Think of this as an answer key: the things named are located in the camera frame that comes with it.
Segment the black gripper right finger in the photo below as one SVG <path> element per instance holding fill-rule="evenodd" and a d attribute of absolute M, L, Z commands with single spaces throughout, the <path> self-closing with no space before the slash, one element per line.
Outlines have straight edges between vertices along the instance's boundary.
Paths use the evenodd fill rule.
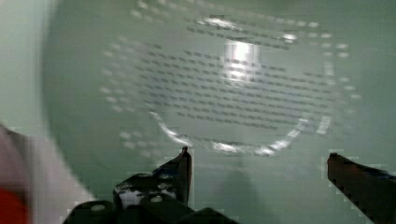
<path fill-rule="evenodd" d="M 395 176 L 340 154 L 327 159 L 328 179 L 374 224 L 395 224 Z"/>

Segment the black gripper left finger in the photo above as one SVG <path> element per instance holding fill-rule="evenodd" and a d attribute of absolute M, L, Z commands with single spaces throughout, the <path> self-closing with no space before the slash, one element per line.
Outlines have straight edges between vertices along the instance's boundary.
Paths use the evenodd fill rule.
<path fill-rule="evenodd" d="M 187 203 L 191 189 L 191 154 L 184 146 L 172 160 L 150 173 L 130 176 L 113 189 L 113 202 L 120 209 L 139 205 L 148 196 L 167 195 L 182 203 Z"/>

